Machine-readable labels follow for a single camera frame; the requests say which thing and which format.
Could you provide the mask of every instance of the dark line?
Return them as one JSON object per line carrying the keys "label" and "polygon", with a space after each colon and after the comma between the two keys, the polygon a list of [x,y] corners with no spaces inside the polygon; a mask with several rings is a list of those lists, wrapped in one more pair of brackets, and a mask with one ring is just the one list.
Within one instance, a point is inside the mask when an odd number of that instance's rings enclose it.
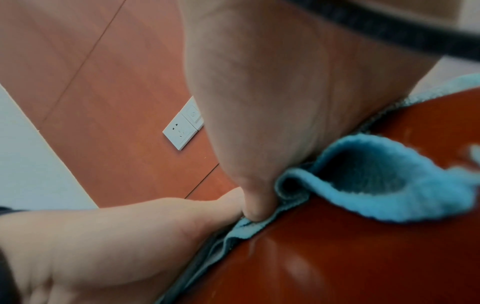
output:
{"label": "dark line", "polygon": [[204,182],[204,180],[205,180],[218,166],[219,166],[219,164],[217,164],[217,165],[206,175],[206,177],[204,177],[204,178],[201,180],[201,182],[198,183],[198,185],[197,185],[192,191],[190,191],[190,193],[189,193],[185,198],[187,198],[190,194],[192,194],[192,192],[194,192],[195,189],[197,189],[197,188]]}
{"label": "dark line", "polygon": [[112,22],[115,20],[115,18],[117,17],[118,13],[120,12],[120,10],[122,9],[122,7],[124,6],[125,2],[127,0],[123,0],[123,2],[121,3],[120,7],[118,8],[118,10],[115,12],[113,18],[110,20],[110,22],[106,25],[105,27],[105,30],[103,31],[103,33],[100,35],[100,37],[97,39],[97,41],[94,43],[92,49],[90,50],[90,52],[87,54],[87,56],[85,57],[85,60],[81,63],[81,65],[79,66],[79,68],[77,69],[77,71],[75,72],[75,74],[73,75],[73,77],[70,79],[70,82],[67,84],[67,86],[65,87],[65,89],[62,91],[62,93],[60,94],[59,98],[56,100],[55,104],[50,108],[50,110],[48,111],[47,115],[45,116],[45,118],[41,121],[39,127],[38,127],[38,130],[42,129],[45,121],[47,121],[47,119],[50,117],[50,115],[53,113],[54,109],[57,107],[57,105],[60,103],[60,100],[62,100],[62,97],[65,95],[65,93],[67,92],[67,90],[69,89],[70,85],[72,84],[72,82],[75,80],[75,78],[77,78],[77,75],[80,73],[80,70],[82,69],[82,67],[85,65],[85,62],[87,62],[87,60],[90,58],[90,55],[93,53],[93,51],[95,50],[95,48],[97,47],[97,45],[99,44],[100,40],[102,39],[102,37],[105,35],[105,33],[107,32],[108,28],[110,27],[110,25],[112,24]]}

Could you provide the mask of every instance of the light blue towel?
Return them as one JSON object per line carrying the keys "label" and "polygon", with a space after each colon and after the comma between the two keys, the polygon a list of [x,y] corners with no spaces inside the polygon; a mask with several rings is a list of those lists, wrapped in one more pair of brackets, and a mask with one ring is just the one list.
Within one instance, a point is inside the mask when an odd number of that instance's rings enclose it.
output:
{"label": "light blue towel", "polygon": [[[475,86],[480,86],[480,74],[409,97],[383,114]],[[379,117],[368,121],[361,130],[367,131]],[[471,151],[472,159],[480,163],[480,148],[474,146]],[[344,137],[325,149],[314,163],[288,169],[278,179],[275,190],[280,205],[269,219],[253,223],[243,218],[208,239],[157,304],[172,303],[236,244],[254,236],[280,213],[308,201],[312,193],[361,216],[409,223],[468,212],[475,204],[478,185],[479,174],[461,168],[443,170],[390,139],[362,133]]]}

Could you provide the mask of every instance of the black fabric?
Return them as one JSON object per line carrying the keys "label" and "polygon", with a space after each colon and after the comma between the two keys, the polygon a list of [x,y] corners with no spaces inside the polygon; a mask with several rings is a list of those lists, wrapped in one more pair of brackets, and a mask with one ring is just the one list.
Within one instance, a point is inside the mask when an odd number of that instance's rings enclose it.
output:
{"label": "black fabric", "polygon": [[[0,215],[16,212],[10,208],[0,207]],[[0,304],[19,304],[20,294],[15,286],[7,259],[0,248]]]}
{"label": "black fabric", "polygon": [[434,55],[480,61],[480,35],[433,28],[340,0],[287,0],[370,38]]}

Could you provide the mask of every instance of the human hand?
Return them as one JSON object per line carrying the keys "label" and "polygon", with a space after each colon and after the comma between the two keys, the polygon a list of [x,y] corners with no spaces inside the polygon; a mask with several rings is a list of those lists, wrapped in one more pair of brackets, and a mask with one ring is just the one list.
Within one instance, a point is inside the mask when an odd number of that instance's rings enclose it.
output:
{"label": "human hand", "polygon": [[152,304],[203,241],[237,221],[243,193],[0,217],[0,248],[30,304]]}
{"label": "human hand", "polygon": [[244,213],[274,182],[406,96],[437,58],[358,36],[280,0],[181,0],[187,82]]}

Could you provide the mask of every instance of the light switch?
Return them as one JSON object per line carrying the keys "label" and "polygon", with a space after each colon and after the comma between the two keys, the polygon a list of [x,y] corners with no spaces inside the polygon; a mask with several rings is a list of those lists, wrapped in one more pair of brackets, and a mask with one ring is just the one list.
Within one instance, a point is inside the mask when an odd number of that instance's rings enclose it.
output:
{"label": "light switch", "polygon": [[204,126],[204,119],[200,115],[199,108],[192,96],[184,105],[180,113],[191,123],[195,129],[200,130]]}
{"label": "light switch", "polygon": [[181,113],[178,113],[165,128],[163,134],[178,150],[181,150],[197,132],[198,130]]}

